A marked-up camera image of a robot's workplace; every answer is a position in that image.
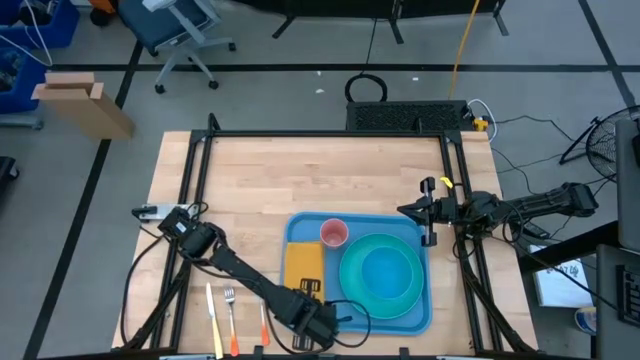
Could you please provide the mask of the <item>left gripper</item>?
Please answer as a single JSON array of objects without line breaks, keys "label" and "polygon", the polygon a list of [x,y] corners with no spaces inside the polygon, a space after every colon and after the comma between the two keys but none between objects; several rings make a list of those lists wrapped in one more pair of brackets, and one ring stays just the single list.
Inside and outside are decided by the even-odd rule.
[{"label": "left gripper", "polygon": [[294,350],[328,350],[335,343],[338,333],[336,307],[314,297],[321,290],[322,282],[318,279],[302,278],[296,291],[298,312],[294,317],[292,329]]}]

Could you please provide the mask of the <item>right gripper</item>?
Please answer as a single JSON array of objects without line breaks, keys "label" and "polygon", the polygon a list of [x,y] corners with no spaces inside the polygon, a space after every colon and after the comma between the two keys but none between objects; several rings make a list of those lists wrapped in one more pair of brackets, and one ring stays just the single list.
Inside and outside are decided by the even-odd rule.
[{"label": "right gripper", "polygon": [[433,247],[437,245],[437,234],[434,232],[435,224],[453,224],[458,217],[458,203],[453,197],[441,197],[435,199],[433,191],[436,181],[434,177],[427,177],[420,182],[420,191],[423,196],[411,204],[401,205],[397,210],[414,222],[420,222],[424,228],[422,245]]}]

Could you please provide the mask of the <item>teal plate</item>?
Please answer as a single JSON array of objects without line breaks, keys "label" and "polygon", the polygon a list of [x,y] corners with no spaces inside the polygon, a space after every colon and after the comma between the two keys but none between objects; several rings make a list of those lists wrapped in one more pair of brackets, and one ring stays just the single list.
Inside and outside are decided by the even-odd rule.
[{"label": "teal plate", "polygon": [[[411,263],[413,281],[401,297],[376,297],[363,282],[363,260],[369,252],[379,247],[396,248]],[[426,286],[424,255],[399,237],[382,233],[365,235],[355,240],[343,253],[339,266],[339,282],[344,297],[354,301],[355,308],[361,313],[378,320],[396,319],[409,313],[422,297]]]}]

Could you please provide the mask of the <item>spoon with orange handle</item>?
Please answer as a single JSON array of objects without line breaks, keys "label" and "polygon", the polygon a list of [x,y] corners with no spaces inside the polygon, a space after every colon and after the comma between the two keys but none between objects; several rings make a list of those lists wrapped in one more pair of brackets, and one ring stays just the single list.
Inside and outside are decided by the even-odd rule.
[{"label": "spoon with orange handle", "polygon": [[261,344],[266,347],[270,344],[268,316],[266,304],[263,300],[260,301],[260,316],[261,316]]}]

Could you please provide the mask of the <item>yellow cloth napkin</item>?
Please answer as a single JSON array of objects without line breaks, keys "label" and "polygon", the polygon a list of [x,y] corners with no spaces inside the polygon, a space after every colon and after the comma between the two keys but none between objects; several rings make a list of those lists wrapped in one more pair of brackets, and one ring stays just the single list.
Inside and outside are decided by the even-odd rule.
[{"label": "yellow cloth napkin", "polygon": [[324,247],[320,242],[289,242],[285,247],[282,283],[325,301]]}]

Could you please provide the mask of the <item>blue bowl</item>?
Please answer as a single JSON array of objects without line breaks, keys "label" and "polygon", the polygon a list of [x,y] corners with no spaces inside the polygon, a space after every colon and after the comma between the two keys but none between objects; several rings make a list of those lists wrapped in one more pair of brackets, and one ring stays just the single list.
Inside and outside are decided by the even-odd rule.
[{"label": "blue bowl", "polygon": [[383,299],[403,296],[413,281],[410,261],[392,247],[379,247],[369,252],[362,263],[362,277],[367,289]]}]

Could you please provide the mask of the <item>pink cup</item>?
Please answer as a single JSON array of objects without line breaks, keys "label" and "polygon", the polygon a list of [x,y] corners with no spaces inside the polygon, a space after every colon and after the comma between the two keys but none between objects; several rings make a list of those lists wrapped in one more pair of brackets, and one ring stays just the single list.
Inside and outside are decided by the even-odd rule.
[{"label": "pink cup", "polygon": [[345,222],[337,218],[326,220],[320,228],[321,242],[329,248],[339,248],[346,243],[349,229]]}]

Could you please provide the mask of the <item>fork with orange handle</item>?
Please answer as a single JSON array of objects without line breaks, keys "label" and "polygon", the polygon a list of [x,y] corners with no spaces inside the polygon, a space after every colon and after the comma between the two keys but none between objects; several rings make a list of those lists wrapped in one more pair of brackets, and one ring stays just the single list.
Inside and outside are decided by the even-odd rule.
[{"label": "fork with orange handle", "polygon": [[230,343],[230,354],[233,357],[239,355],[239,342],[235,327],[235,314],[234,314],[234,303],[235,303],[235,291],[232,286],[226,286],[224,288],[224,297],[228,306],[229,312],[229,323],[230,323],[230,333],[231,333],[231,343]]}]

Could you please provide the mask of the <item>blue plastic tray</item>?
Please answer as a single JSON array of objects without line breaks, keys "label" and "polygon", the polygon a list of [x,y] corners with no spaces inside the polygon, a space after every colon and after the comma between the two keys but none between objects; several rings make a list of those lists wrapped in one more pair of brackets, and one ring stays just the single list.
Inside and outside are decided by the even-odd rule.
[{"label": "blue plastic tray", "polygon": [[[337,317],[342,332],[371,332],[374,334],[417,336],[431,324],[432,302],[428,249],[422,245],[424,230],[404,216],[301,212],[292,216],[284,230],[284,242],[318,242],[321,225],[337,218],[346,223],[349,237],[336,249],[324,247],[325,300],[337,301]],[[345,250],[357,239],[369,234],[390,234],[408,242],[415,251],[424,255],[426,286],[422,297],[412,310],[396,319],[378,320],[355,308],[356,303],[344,297],[339,282],[339,266]]]}]

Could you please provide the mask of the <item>black perforated box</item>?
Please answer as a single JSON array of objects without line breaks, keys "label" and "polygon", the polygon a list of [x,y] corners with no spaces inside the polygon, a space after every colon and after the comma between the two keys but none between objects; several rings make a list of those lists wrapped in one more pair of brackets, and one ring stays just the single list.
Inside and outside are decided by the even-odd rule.
[{"label": "black perforated box", "polygon": [[473,113],[462,100],[351,102],[346,129],[352,131],[473,130]]}]

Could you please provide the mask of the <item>white paper box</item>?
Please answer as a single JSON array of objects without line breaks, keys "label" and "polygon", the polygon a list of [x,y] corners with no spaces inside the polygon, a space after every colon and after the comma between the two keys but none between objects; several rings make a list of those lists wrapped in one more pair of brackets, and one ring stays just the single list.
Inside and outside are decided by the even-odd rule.
[{"label": "white paper box", "polygon": [[584,308],[594,305],[592,296],[576,282],[587,287],[585,266],[580,260],[561,263],[533,274],[538,303],[541,307]]}]

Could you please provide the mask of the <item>black floor fan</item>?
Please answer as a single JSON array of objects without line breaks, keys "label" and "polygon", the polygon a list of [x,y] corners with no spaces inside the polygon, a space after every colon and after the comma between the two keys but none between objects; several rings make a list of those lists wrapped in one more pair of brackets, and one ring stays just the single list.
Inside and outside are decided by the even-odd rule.
[{"label": "black floor fan", "polygon": [[[631,106],[617,111],[605,118],[594,118],[589,127],[562,154],[559,164],[586,157],[590,165],[605,179],[616,181],[616,133],[618,122],[635,122],[640,130],[640,105]],[[569,154],[583,141],[584,151],[575,156]]]}]

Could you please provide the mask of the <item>grey monitor back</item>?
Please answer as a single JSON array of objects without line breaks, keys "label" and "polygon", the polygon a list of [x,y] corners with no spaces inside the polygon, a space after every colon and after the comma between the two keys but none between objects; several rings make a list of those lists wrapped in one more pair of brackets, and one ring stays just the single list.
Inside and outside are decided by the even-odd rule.
[{"label": "grey monitor back", "polygon": [[619,243],[640,253],[640,131],[637,123],[616,123],[616,182]]}]

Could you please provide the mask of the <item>black partition screen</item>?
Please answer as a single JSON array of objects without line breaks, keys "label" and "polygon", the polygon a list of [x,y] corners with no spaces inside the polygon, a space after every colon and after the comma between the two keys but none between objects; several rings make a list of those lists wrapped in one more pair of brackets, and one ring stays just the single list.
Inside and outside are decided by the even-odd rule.
[{"label": "black partition screen", "polygon": [[476,0],[233,0],[254,9],[283,15],[285,22],[272,34],[278,39],[299,17],[371,18],[390,23],[397,44],[403,44],[400,19],[470,14]]}]

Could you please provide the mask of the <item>cardboard box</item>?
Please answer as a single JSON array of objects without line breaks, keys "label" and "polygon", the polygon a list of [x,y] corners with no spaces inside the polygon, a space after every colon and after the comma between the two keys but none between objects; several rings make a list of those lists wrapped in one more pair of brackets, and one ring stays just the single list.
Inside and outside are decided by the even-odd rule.
[{"label": "cardboard box", "polygon": [[92,72],[47,72],[35,86],[32,100],[43,102],[58,116],[97,140],[130,139],[135,124],[106,94]]}]

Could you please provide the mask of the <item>office chair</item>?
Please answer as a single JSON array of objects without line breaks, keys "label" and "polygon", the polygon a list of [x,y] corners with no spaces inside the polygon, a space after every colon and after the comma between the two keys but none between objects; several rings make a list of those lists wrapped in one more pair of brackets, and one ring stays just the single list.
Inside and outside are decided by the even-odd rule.
[{"label": "office chair", "polygon": [[222,45],[230,52],[237,48],[231,37],[213,38],[205,34],[221,23],[211,0],[118,0],[117,13],[152,57],[158,56],[163,48],[172,51],[155,80],[157,94],[166,91],[164,80],[182,57],[205,74],[210,89],[219,87],[197,51]]}]

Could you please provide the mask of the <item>blue storage bin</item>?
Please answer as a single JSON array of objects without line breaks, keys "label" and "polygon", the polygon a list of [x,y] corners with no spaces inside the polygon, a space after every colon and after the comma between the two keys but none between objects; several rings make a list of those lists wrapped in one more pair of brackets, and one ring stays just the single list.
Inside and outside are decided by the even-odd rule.
[{"label": "blue storage bin", "polygon": [[79,16],[70,0],[0,0],[0,46],[68,47]]},{"label": "blue storage bin", "polygon": [[46,68],[15,48],[0,48],[0,114],[35,110],[35,87],[45,80]]}]

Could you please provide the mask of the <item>black aluminium table frame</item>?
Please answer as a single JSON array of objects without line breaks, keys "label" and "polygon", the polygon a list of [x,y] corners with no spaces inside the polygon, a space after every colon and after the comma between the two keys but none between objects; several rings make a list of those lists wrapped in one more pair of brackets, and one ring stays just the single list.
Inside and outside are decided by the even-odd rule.
[{"label": "black aluminium table frame", "polygon": [[[196,146],[192,156],[194,172],[206,130],[165,132],[156,165],[149,199],[169,200],[178,192],[178,173],[183,170],[188,148]],[[204,198],[210,208],[202,218],[223,227],[232,248],[265,276],[276,280],[282,257],[280,235],[290,215],[303,210],[384,214],[396,206],[419,197],[418,181],[443,176],[439,138],[426,133],[347,133],[346,131],[219,131],[212,140],[208,178]],[[486,190],[500,196],[501,188],[494,156],[486,135],[461,132],[472,190]],[[358,192],[347,192],[347,175],[370,185]],[[308,189],[318,200],[296,200],[295,190]],[[472,354],[472,335],[462,275],[458,260],[451,252],[454,231],[437,227],[438,246],[430,248],[432,301],[434,316],[430,327],[418,336],[371,334],[358,348],[335,344],[323,352],[338,356],[376,356],[398,354],[409,348],[411,354]],[[127,339],[134,337],[158,302],[157,291],[166,263],[169,244],[165,241],[150,250],[132,275],[124,322]],[[530,308],[518,268],[518,256],[509,244],[493,238],[483,244],[487,274],[496,306],[514,331],[532,348],[538,348]],[[212,329],[207,312],[205,284],[214,288],[225,352],[229,350],[228,310],[222,290],[236,286],[236,331],[240,350],[252,352],[260,341],[259,300],[234,281],[216,279],[192,270],[186,297],[184,321],[177,348],[185,353],[214,351]]]}]

